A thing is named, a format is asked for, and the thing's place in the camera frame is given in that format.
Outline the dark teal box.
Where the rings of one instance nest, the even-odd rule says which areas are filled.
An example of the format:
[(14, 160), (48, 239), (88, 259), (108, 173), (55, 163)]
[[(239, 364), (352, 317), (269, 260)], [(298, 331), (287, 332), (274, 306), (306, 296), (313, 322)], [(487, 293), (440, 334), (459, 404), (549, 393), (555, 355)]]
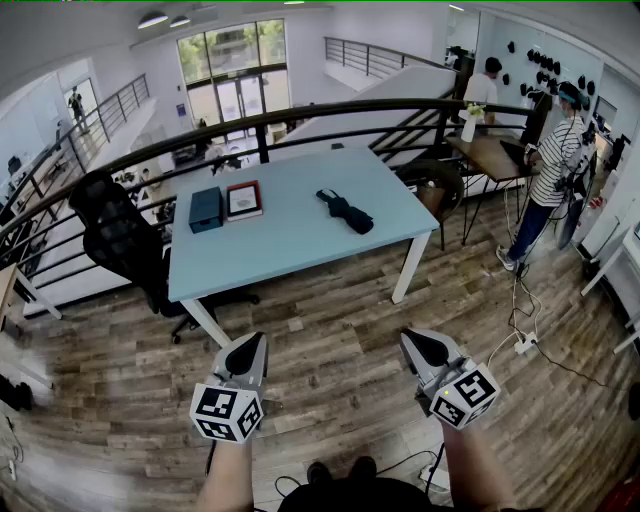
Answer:
[(219, 187), (194, 192), (191, 196), (189, 226), (194, 234), (223, 225), (223, 198)]

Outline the red book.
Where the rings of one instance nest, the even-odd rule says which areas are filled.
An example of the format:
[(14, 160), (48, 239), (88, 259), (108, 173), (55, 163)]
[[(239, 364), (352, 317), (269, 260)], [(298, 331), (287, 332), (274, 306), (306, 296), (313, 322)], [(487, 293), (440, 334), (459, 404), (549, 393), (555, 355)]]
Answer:
[(244, 220), (263, 214), (260, 186), (257, 180), (229, 186), (226, 189), (227, 221)]

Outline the black umbrella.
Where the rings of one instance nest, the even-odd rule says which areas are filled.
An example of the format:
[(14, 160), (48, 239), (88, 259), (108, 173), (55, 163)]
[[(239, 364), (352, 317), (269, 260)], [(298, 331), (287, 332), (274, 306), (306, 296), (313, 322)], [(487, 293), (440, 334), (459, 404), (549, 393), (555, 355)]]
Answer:
[(333, 218), (340, 218), (356, 233), (365, 235), (374, 227), (373, 219), (364, 211), (352, 206), (334, 190), (319, 190), (316, 197), (323, 201)]

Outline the person's right shoe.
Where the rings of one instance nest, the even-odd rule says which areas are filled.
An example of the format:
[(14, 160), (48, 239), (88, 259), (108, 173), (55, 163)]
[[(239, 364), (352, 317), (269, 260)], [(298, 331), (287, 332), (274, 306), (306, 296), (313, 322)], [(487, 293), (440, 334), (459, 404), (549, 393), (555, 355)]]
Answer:
[(359, 457), (352, 466), (348, 478), (358, 482), (372, 480), (377, 475), (377, 465), (371, 456)]

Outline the white desk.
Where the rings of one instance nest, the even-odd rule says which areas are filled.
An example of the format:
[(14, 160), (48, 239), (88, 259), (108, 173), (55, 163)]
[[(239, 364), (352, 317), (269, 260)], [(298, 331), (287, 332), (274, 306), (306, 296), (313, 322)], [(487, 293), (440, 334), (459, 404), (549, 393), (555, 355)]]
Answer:
[(597, 285), (608, 284), (619, 299), (628, 319), (624, 325), (626, 337), (614, 348), (619, 354), (627, 347), (640, 343), (640, 223), (629, 227), (609, 257), (582, 288), (586, 296)]

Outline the person's right forearm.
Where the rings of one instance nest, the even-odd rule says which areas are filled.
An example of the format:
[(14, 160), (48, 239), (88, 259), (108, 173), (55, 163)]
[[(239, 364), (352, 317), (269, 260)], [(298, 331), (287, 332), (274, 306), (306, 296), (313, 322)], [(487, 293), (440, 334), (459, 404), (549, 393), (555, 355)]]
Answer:
[(450, 492), (456, 512), (503, 512), (517, 500), (506, 471), (482, 429), (441, 423)]

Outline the person's black clothing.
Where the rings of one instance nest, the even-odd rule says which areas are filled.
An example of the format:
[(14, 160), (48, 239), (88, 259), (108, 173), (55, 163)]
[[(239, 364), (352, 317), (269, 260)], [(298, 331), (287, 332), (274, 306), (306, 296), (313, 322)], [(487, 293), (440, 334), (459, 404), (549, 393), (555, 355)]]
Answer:
[(350, 478), (305, 484), (283, 499), (278, 512), (432, 512), (424, 491), (395, 479)]

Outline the light blue table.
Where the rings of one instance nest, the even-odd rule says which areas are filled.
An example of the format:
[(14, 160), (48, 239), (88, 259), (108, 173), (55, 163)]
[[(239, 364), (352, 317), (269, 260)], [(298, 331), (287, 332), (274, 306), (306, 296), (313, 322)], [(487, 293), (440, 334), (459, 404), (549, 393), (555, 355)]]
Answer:
[[(263, 214), (194, 234), (189, 226), (194, 192), (257, 180)], [(365, 235), (329, 215), (316, 197), (334, 190), (372, 217)], [(177, 194), (172, 234), (187, 229), (190, 244), (206, 253), (215, 270), (204, 283), (245, 286), (408, 240), (410, 250), (392, 293), (403, 300), (438, 221), (404, 183), (369, 149), (316, 152), (252, 166), (183, 185)]]

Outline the group of black wall-mounted items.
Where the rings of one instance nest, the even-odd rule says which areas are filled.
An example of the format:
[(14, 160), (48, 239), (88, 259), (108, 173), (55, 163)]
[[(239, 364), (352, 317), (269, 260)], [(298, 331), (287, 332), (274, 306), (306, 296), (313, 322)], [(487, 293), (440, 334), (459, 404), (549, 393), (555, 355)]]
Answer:
[(551, 47), (551, 53), (538, 45), (526, 47), (515, 41), (509, 41), (504, 49), (502, 92), (511, 94), (518, 107), (532, 109), (544, 94), (558, 105), (560, 84), (569, 82), (579, 92), (582, 111), (590, 111), (602, 72), (595, 56), (565, 44)]

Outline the white vase with flowers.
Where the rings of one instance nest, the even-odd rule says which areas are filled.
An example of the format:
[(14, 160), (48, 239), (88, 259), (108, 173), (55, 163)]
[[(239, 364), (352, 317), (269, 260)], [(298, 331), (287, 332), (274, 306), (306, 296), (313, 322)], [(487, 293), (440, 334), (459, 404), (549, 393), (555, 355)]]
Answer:
[(471, 143), (476, 129), (485, 121), (485, 105), (476, 102), (466, 102), (465, 108), (459, 111), (459, 117), (464, 121), (461, 139), (463, 142)]

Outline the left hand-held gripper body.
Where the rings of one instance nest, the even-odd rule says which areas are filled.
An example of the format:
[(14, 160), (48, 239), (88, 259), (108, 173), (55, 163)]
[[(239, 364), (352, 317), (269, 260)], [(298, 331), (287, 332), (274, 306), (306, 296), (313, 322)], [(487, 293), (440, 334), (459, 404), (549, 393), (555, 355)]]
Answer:
[(266, 335), (244, 335), (220, 349), (203, 383), (195, 386), (189, 416), (201, 436), (244, 444), (264, 417), (268, 370)]

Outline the person's left forearm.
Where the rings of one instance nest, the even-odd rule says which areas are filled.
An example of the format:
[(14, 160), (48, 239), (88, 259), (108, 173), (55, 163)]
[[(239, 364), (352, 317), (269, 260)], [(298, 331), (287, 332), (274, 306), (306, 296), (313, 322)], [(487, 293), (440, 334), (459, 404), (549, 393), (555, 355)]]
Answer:
[(216, 444), (196, 512), (254, 512), (250, 440)]

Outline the wooden side table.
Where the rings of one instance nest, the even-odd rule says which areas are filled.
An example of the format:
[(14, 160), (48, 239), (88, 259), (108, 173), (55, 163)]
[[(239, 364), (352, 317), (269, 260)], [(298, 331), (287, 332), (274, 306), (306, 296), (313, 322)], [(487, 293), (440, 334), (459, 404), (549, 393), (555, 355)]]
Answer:
[(506, 154), (500, 141), (505, 140), (524, 147), (514, 137), (506, 135), (479, 135), (471, 143), (458, 136), (448, 135), (445, 141), (461, 155), (460, 174), (464, 181), (464, 228), (462, 244), (472, 231), (483, 201), (499, 191), (515, 187), (526, 188), (529, 195), (533, 177), (539, 174), (535, 166), (519, 167)]

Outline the round dark wicker chair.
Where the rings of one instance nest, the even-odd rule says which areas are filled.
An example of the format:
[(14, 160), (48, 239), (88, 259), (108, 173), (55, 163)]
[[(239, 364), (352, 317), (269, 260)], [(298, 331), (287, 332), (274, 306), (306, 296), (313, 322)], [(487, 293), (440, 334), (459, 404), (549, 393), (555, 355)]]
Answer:
[(445, 248), (445, 220), (458, 208), (464, 197), (464, 181), (450, 163), (433, 159), (416, 159), (396, 171), (408, 187), (416, 188), (419, 201), (440, 226), (440, 247)]

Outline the black metal railing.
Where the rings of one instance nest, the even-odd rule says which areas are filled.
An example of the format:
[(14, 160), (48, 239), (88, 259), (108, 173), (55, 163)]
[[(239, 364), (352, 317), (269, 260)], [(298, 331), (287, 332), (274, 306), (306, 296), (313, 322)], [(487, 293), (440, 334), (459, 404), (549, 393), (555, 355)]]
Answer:
[[(521, 115), (527, 116), (527, 129), (529, 125), (533, 123), (533, 119), (537, 119), (542, 114), (542, 110), (540, 108), (537, 109), (524, 109), (524, 108), (516, 108), (505, 105), (494, 105), (487, 103), (479, 103), (482, 105), (486, 105), (485, 113), (494, 112), (494, 113), (504, 113), (509, 115)], [(409, 126), (404, 124), (402, 126), (381, 126), (367, 129), (358, 129), (358, 130), (347, 130), (342, 132), (330, 132), (324, 135), (305, 137), (301, 139), (295, 140), (287, 140), (284, 142), (277, 143), (268, 143), (266, 142), (265, 129), (270, 125), (275, 125), (280, 122), (288, 122), (300, 119), (315, 119), (318, 117), (333, 117), (339, 115), (351, 115), (351, 114), (361, 114), (361, 113), (371, 113), (371, 112), (379, 112), (379, 111), (399, 111), (399, 110), (416, 110), (418, 114), (421, 111), (435, 111), (436, 114), (443, 114), (446, 112), (454, 113), (454, 111), (462, 110), (465, 106), (465, 102), (462, 100), (453, 100), (453, 99), (421, 99), (421, 98), (407, 98), (407, 99), (375, 99), (375, 100), (358, 100), (358, 101), (349, 101), (349, 102), (340, 102), (340, 103), (332, 103), (332, 104), (320, 104), (314, 106), (306, 106), (299, 107), (293, 109), (287, 109), (267, 114), (261, 114), (258, 116), (253, 116), (248, 119), (241, 119), (236, 121), (231, 121), (227, 123), (221, 123), (216, 126), (211, 126), (207, 128), (202, 128), (198, 130), (194, 130), (184, 135), (180, 135), (177, 137), (166, 139), (162, 142), (151, 144), (146, 146), (140, 150), (129, 153), (125, 156), (117, 158), (112, 162), (109, 162), (101, 167), (95, 169), (95, 171), (104, 171), (109, 174), (118, 173), (120, 171), (124, 171), (130, 167), (137, 166), (140, 163), (144, 163), (153, 158), (171, 154), (177, 150), (184, 149), (188, 146), (195, 145), (196, 143), (202, 141), (208, 141), (210, 139), (214, 139), (217, 137), (221, 137), (223, 135), (228, 135), (228, 133), (255, 129), (256, 132), (256, 140), (257, 148), (248, 149), (246, 151), (240, 151), (235, 153), (230, 153), (229, 155), (223, 155), (221, 157), (216, 157), (210, 160), (202, 161), (200, 163), (193, 164), (191, 166), (187, 166), (178, 170), (169, 171), (166, 174), (163, 174), (159, 178), (153, 178), (148, 181), (143, 181), (138, 185), (133, 186), (130, 191), (136, 191), (142, 187), (150, 186), (151, 184), (163, 182), (165, 180), (171, 179), (173, 177), (181, 176), (192, 171), (197, 170), (202, 166), (213, 165), (217, 162), (225, 162), (231, 158), (251, 155), (254, 153), (259, 154), (260, 163), (269, 162), (269, 152), (275, 151), (279, 149), (284, 149), (292, 146), (311, 144), (313, 142), (320, 142), (325, 140), (332, 139), (344, 139), (349, 137), (356, 136), (364, 136), (370, 134), (390, 134), (400, 131), (413, 131), (413, 130), (427, 130), (427, 125), (424, 126)], [(62, 187), (60, 190), (55, 192), (48, 198), (41, 200), (37, 205), (34, 206), (31, 210), (26, 211), (25, 213), (17, 216), (14, 220), (12, 220), (6, 227), (0, 230), (0, 242), (4, 241), (7, 236), (12, 234), (14, 231), (19, 229), (23, 224), (29, 223), (31, 219), (37, 216), (39, 213), (49, 210), (49, 208), (61, 201), (67, 200), (70, 197), (73, 189), (75, 187), (75, 182), (71, 183), (68, 186)], [(32, 239), (36, 239), (43, 236), (48, 231), (53, 228), (67, 222), (69, 219), (73, 217), (73, 215), (69, 217), (64, 217), (62, 220), (54, 220), (52, 224), (47, 227), (42, 228), (40, 231), (34, 232), (32, 235), (29, 235), (22, 242), (19, 242), (17, 245), (12, 246), (6, 252), (0, 251), (0, 260), (13, 252), (17, 251), (23, 245), (28, 245)]]

